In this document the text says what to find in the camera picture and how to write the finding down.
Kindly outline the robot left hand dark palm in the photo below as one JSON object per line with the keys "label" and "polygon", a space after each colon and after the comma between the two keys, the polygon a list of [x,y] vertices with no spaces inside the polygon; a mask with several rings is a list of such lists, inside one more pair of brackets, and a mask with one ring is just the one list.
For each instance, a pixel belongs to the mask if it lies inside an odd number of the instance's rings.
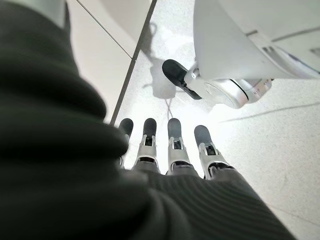
{"label": "robot left hand dark palm", "polygon": [[3,240],[292,240],[230,165],[121,168],[125,135],[79,74],[64,0],[0,3]]}

